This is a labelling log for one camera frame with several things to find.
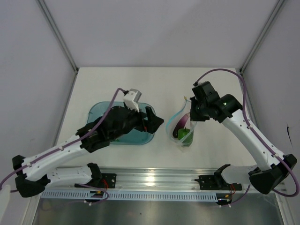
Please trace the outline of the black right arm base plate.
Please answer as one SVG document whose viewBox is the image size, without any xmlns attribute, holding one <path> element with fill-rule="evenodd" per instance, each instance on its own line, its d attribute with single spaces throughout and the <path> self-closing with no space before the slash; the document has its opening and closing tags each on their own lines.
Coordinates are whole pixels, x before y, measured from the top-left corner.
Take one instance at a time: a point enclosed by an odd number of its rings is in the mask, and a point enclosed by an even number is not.
<svg viewBox="0 0 300 225">
<path fill-rule="evenodd" d="M 242 190 L 241 184 L 229 184 L 222 177 L 218 177 L 215 175 L 199 175 L 197 179 L 194 179 L 194 181 L 199 184 L 201 190 Z"/>
</svg>

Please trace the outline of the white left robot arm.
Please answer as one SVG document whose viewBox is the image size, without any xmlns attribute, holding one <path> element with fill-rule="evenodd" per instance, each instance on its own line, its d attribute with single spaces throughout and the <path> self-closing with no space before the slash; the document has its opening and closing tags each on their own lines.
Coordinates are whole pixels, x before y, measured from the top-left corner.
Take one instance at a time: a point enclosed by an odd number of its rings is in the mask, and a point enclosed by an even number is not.
<svg viewBox="0 0 300 225">
<path fill-rule="evenodd" d="M 28 198 L 52 187 L 101 188 L 104 186 L 103 176 L 97 164 L 88 163 L 74 168 L 60 166 L 108 147 L 111 142 L 134 129 L 154 134 L 163 123 L 164 120 L 156 116 L 149 106 L 145 112 L 114 106 L 102 117 L 77 130 L 75 135 L 59 146 L 32 157 L 13 157 L 17 192 L 23 198 Z"/>
</svg>

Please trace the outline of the purple toy eggplant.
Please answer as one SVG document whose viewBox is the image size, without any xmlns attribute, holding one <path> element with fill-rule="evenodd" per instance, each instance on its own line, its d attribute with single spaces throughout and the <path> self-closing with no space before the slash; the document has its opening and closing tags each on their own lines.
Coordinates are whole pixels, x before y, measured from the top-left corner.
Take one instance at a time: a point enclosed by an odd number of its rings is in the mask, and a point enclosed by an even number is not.
<svg viewBox="0 0 300 225">
<path fill-rule="evenodd" d="M 190 113 L 186 113 L 184 114 L 184 116 L 177 122 L 177 124 L 175 125 L 175 128 L 172 132 L 172 135 L 174 138 L 178 138 L 178 131 L 182 128 L 185 127 L 187 121 L 190 118 Z"/>
</svg>

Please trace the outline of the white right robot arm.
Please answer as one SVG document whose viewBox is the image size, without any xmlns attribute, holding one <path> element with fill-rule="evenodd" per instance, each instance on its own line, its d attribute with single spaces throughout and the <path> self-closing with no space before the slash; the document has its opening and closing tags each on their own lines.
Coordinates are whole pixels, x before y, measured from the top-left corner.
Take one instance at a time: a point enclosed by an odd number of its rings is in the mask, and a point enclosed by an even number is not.
<svg viewBox="0 0 300 225">
<path fill-rule="evenodd" d="M 214 119 L 230 130 L 255 160 L 255 165 L 225 164 L 214 173 L 214 184 L 225 189 L 233 183 L 248 184 L 262 194 L 269 194 L 297 164 L 293 154 L 284 154 L 247 119 L 245 110 L 231 94 L 220 97 L 210 82 L 195 83 L 192 92 L 192 121 Z"/>
</svg>

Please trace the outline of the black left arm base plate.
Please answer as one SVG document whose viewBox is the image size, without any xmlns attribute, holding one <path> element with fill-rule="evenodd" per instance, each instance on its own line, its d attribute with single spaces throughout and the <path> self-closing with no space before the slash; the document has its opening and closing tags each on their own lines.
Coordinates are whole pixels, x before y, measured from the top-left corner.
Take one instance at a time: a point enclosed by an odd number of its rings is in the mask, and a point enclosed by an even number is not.
<svg viewBox="0 0 300 225">
<path fill-rule="evenodd" d="M 92 178 L 91 181 L 84 183 L 84 185 L 95 187 L 112 189 L 115 188 L 117 181 L 117 174 L 115 173 L 103 173 L 101 178 Z"/>
</svg>

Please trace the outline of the clear zip top bag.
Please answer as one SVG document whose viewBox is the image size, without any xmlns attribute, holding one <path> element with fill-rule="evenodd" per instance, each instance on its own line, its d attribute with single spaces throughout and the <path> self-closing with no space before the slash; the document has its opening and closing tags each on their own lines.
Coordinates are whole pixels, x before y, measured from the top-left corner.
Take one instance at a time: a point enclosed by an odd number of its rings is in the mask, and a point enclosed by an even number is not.
<svg viewBox="0 0 300 225">
<path fill-rule="evenodd" d="M 182 107 L 167 121 L 165 132 L 169 140 L 181 152 L 188 152 L 193 140 L 197 122 L 191 120 L 191 100 L 186 96 Z"/>
</svg>

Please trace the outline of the green toy bell pepper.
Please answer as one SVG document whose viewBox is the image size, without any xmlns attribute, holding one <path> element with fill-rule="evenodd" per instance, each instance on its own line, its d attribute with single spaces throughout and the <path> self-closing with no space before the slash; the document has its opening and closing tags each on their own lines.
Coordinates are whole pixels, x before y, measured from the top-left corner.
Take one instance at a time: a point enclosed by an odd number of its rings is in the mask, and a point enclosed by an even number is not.
<svg viewBox="0 0 300 225">
<path fill-rule="evenodd" d="M 178 131 L 178 140 L 182 143 L 183 147 L 189 147 L 194 138 L 194 132 L 188 128 L 182 128 Z"/>
</svg>

